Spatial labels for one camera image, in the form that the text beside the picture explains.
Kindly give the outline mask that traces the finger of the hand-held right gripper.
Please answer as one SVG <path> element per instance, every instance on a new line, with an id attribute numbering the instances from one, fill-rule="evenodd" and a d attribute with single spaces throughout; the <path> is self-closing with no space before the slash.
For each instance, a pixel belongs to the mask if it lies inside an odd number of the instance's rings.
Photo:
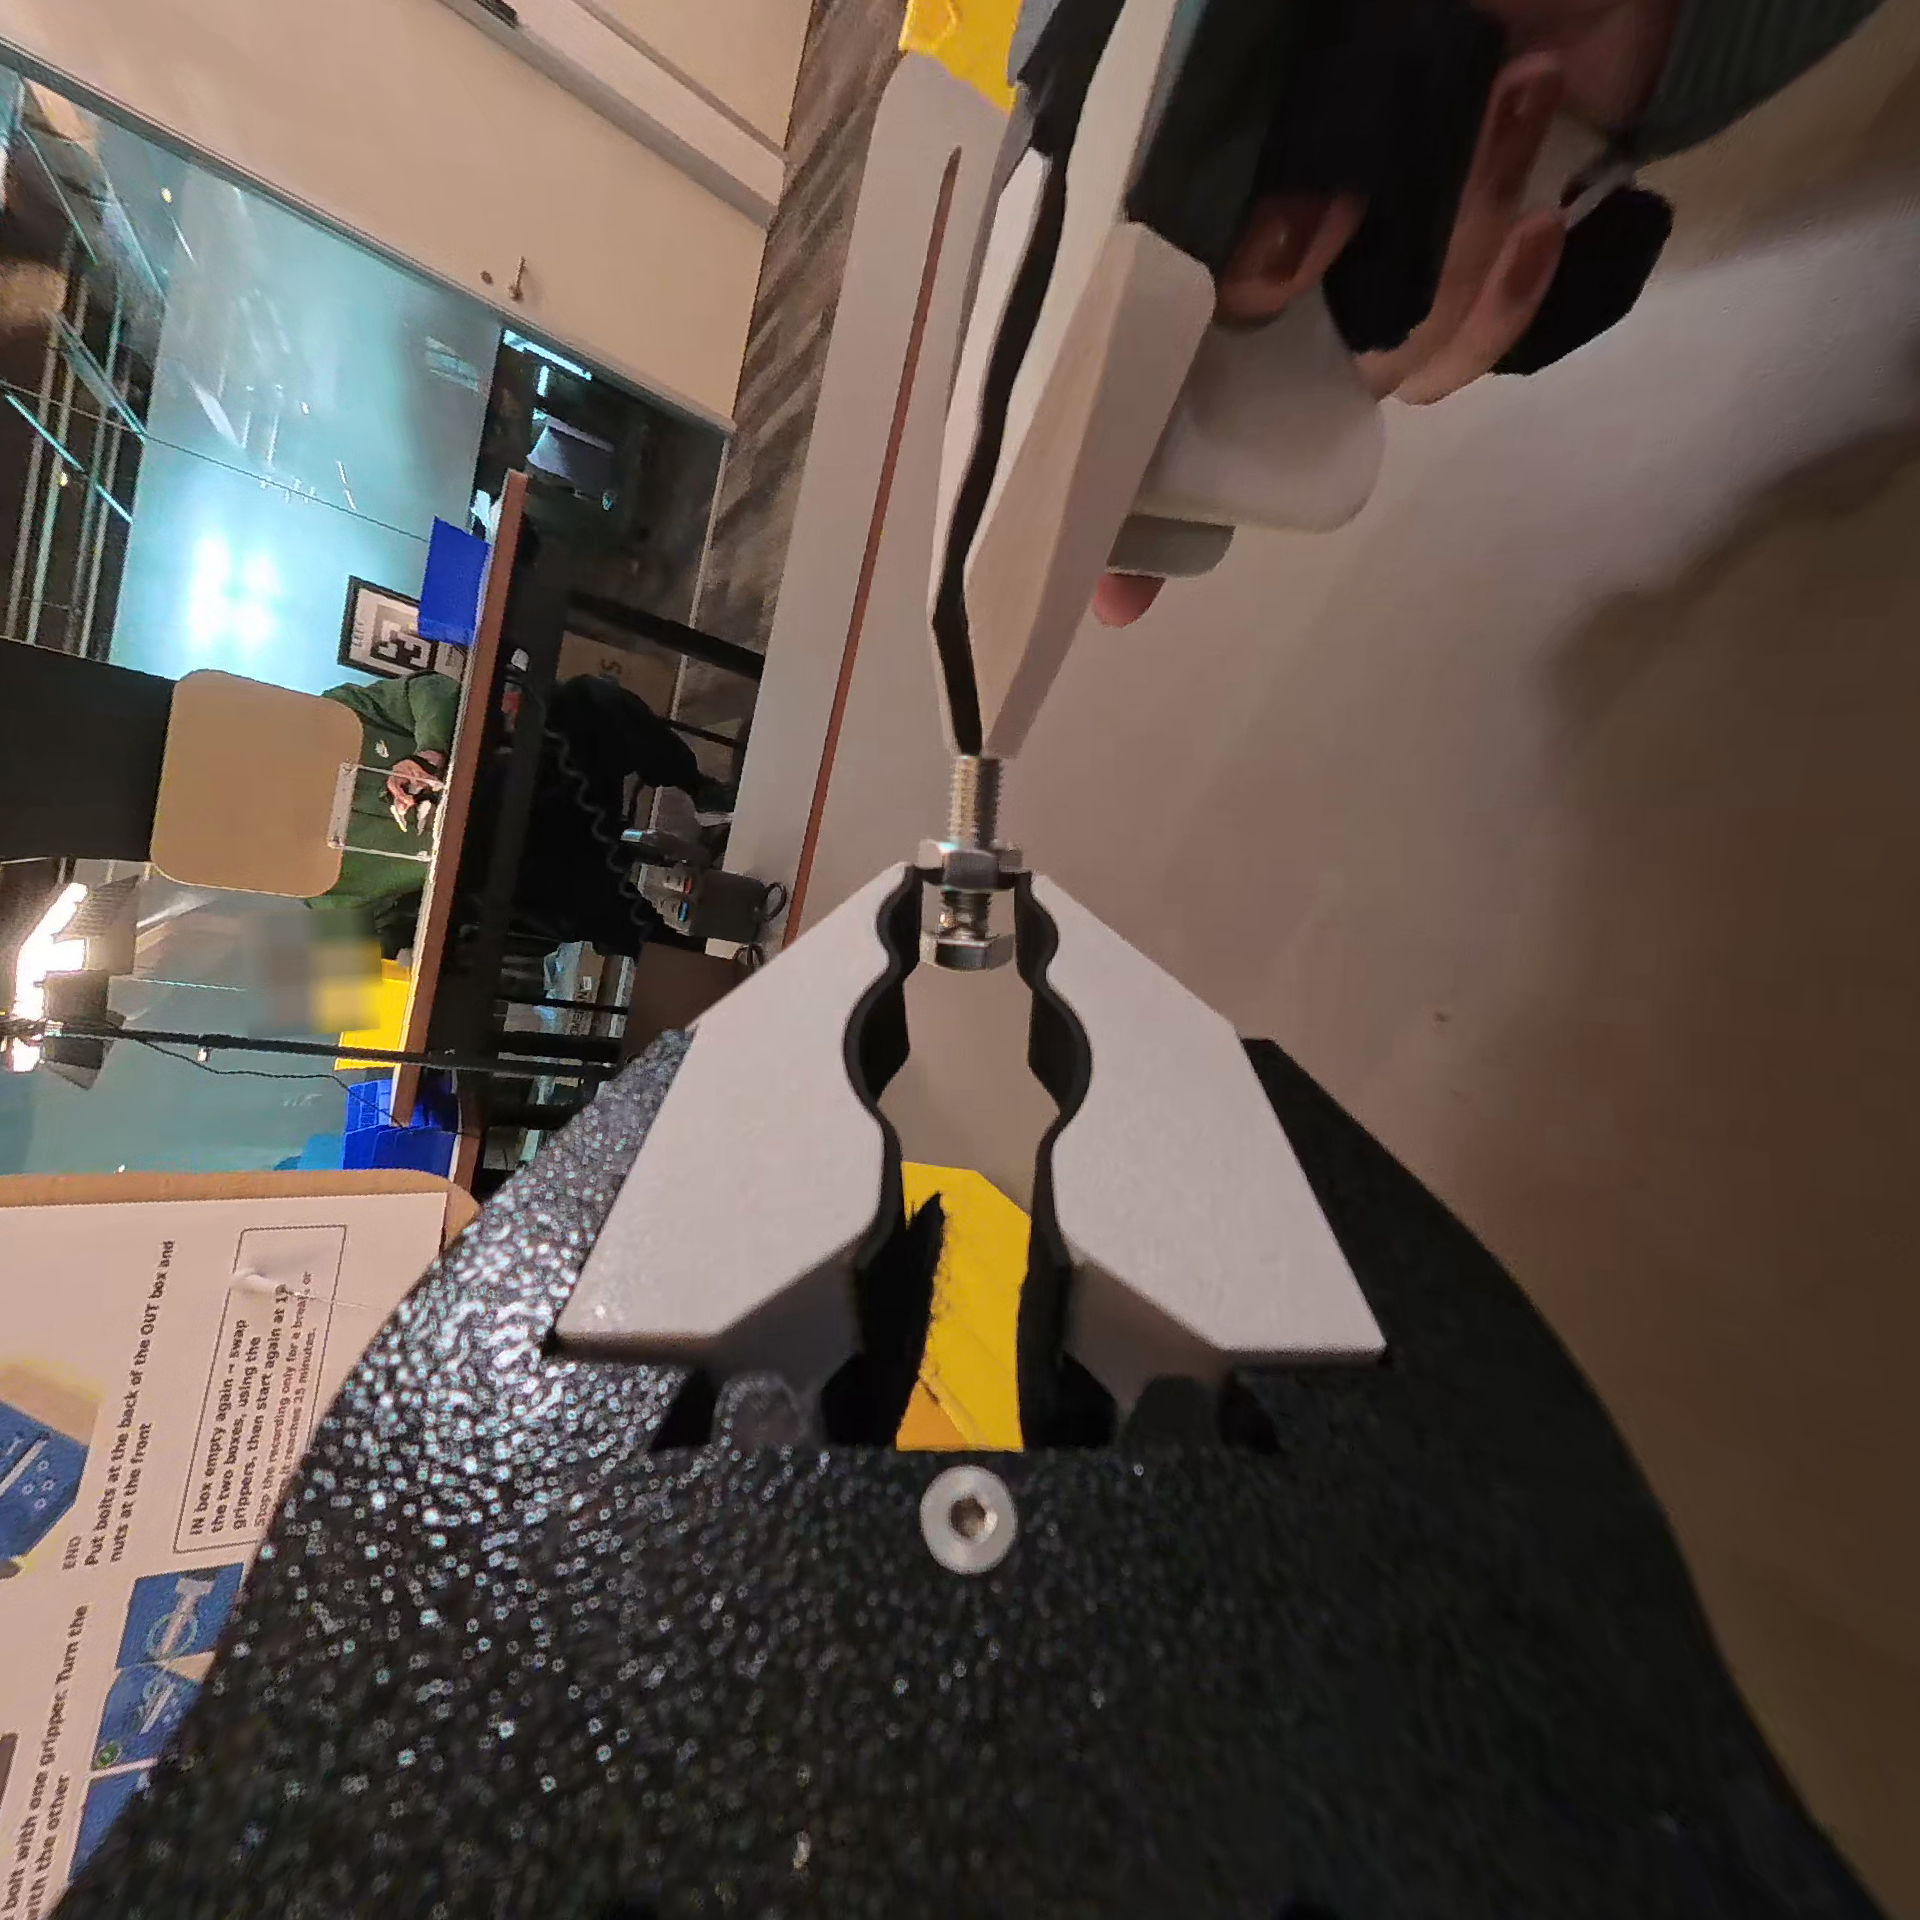
<path id="1" fill-rule="evenodd" d="M 956 749 L 979 749 L 985 740 L 964 573 L 1002 462 L 1013 387 L 1033 339 L 1051 259 L 1051 163 L 1025 149 L 996 171 L 993 217 L 975 250 L 935 492 L 927 629 L 943 731 Z"/>
<path id="2" fill-rule="evenodd" d="M 1203 260 L 1050 163 L 1051 273 L 964 573 L 985 744 L 957 755 L 1025 747 L 1215 308 Z"/>

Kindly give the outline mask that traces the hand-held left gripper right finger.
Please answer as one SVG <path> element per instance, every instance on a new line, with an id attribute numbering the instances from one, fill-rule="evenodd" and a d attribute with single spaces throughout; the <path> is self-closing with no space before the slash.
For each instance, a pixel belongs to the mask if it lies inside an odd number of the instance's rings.
<path id="1" fill-rule="evenodd" d="M 1041 985 L 1089 1045 L 1047 1153 L 1065 1348 L 1105 1388 L 1370 1362 L 1380 1325 L 1236 1029 L 1057 881 Z"/>

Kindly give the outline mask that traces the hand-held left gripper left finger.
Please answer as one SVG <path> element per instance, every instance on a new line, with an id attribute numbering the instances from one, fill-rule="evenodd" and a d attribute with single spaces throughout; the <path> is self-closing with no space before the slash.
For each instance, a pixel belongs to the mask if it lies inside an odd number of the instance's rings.
<path id="1" fill-rule="evenodd" d="M 830 1379 L 878 1353 L 906 1225 L 881 1108 L 908 1058 L 916 874 L 893 865 L 686 1033 L 557 1321 L 564 1353 Z"/>

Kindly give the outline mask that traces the steel bolt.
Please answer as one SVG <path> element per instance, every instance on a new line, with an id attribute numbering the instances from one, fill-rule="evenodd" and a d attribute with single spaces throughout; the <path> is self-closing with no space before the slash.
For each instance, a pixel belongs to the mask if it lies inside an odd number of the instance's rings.
<path id="1" fill-rule="evenodd" d="M 946 825 L 932 840 L 1013 849 L 1002 837 L 1002 777 L 1002 758 L 957 755 L 951 764 Z M 921 963 L 953 974 L 987 974 L 1017 960 L 1017 900 L 1027 874 L 1013 890 L 985 896 L 948 894 L 915 875 L 932 899 L 919 934 Z"/>

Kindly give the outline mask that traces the person's right hand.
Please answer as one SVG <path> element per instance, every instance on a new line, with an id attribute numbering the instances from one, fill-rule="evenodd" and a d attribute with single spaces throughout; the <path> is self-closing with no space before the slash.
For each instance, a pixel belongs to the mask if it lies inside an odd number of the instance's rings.
<path id="1" fill-rule="evenodd" d="M 1423 321 L 1404 346 L 1365 352 L 1373 398 L 1437 403 L 1478 377 L 1539 314 L 1567 232 L 1530 205 L 1530 176 L 1558 116 L 1606 132 L 1635 116 L 1659 78 L 1661 43 L 1614 8 L 1506 8 L 1506 61 L 1484 107 L 1444 260 Z M 1355 238 L 1355 194 L 1271 194 L 1242 219 L 1215 278 L 1215 322 L 1258 330 L 1301 302 Z"/>

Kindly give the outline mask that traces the brown box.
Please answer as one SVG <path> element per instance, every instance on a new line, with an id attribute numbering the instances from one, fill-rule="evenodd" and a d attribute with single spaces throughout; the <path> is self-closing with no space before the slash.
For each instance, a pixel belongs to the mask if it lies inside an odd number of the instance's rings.
<path id="1" fill-rule="evenodd" d="M 684 1030 L 748 979 L 738 960 L 703 949 L 647 944 L 633 963 L 619 1057 L 636 1061 L 666 1033 Z"/>

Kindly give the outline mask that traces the blue plastic bin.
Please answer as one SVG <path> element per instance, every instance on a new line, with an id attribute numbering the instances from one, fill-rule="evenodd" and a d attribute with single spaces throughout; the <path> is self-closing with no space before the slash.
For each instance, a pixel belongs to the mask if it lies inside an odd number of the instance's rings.
<path id="1" fill-rule="evenodd" d="M 484 603 L 492 545 L 468 526 L 435 516 L 425 546 L 417 630 L 423 640 L 471 645 Z"/>
<path id="2" fill-rule="evenodd" d="M 460 1097 L 449 1075 L 423 1077 L 407 1121 L 393 1116 L 393 1083 L 366 1080 L 347 1091 L 343 1168 L 402 1168 L 449 1177 L 460 1131 Z"/>

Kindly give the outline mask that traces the wooden edged desk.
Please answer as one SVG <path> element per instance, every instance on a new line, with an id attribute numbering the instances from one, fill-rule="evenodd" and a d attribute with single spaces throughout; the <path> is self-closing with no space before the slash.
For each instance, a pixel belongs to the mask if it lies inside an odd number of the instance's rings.
<path id="1" fill-rule="evenodd" d="M 489 724 L 495 718 L 498 669 L 503 665 L 503 640 L 524 537 L 527 486 L 530 474 L 526 468 L 507 470 L 478 620 L 466 649 L 463 697 L 449 749 L 437 845 L 425 870 L 425 890 L 417 917 L 414 964 L 409 966 L 399 1020 L 399 1052 L 409 1061 L 391 1073 L 391 1113 L 398 1121 L 409 1121 L 417 1106 L 423 1073 L 420 1061 L 429 1054 L 429 1029 L 437 997 L 442 995 L 444 963 L 449 960 L 457 928 L 463 843 L 473 824 L 475 784 L 486 758 Z"/>

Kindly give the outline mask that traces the black bag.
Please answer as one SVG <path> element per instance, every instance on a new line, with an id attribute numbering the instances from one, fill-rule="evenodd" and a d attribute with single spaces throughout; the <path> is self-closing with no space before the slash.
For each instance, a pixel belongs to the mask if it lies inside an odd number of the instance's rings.
<path id="1" fill-rule="evenodd" d="M 629 790 L 682 794 L 692 824 L 731 820 L 735 784 L 708 777 L 682 731 L 629 690 L 598 678 L 557 684 L 543 724 L 553 797 L 611 832 Z"/>

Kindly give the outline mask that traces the printed cardboard box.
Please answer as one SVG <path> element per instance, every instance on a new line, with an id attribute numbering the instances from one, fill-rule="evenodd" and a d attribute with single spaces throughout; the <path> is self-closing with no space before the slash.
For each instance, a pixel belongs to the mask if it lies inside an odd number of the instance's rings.
<path id="1" fill-rule="evenodd" d="M 557 682 L 607 682 L 669 722 L 703 726 L 707 720 L 684 700 L 689 673 L 684 657 L 651 640 L 602 637 L 578 629 L 563 634 Z"/>

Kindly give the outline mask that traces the beige rounded sign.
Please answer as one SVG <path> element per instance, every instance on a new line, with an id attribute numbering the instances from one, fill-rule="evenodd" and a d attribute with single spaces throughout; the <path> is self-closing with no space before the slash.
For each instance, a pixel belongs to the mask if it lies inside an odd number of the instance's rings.
<path id="1" fill-rule="evenodd" d="M 346 858 L 364 726 L 323 694 L 219 669 L 181 676 L 148 865 L 193 890 L 306 900 Z"/>

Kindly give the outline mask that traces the printed instruction sheet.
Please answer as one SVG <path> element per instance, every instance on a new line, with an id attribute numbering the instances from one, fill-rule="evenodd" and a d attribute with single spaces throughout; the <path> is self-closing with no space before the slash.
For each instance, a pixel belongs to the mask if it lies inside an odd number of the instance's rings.
<path id="1" fill-rule="evenodd" d="M 5 1916 L 151 1786 L 323 1413 L 475 1213 L 412 1170 L 5 1179 Z"/>

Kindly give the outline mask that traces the framed marker sign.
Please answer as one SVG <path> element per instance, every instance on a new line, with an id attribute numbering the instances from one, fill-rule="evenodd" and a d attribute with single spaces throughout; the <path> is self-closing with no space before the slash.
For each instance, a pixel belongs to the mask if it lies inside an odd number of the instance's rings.
<path id="1" fill-rule="evenodd" d="M 383 682 L 442 674 L 463 682 L 466 645 L 431 640 L 418 630 L 418 601 L 398 590 L 350 577 L 337 661 L 341 668 Z"/>

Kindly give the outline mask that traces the black post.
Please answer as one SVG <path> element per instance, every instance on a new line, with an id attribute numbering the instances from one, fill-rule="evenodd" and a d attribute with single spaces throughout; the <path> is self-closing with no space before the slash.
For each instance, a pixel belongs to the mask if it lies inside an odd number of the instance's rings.
<path id="1" fill-rule="evenodd" d="M 146 862 L 175 684 L 3 642 L 3 860 Z"/>

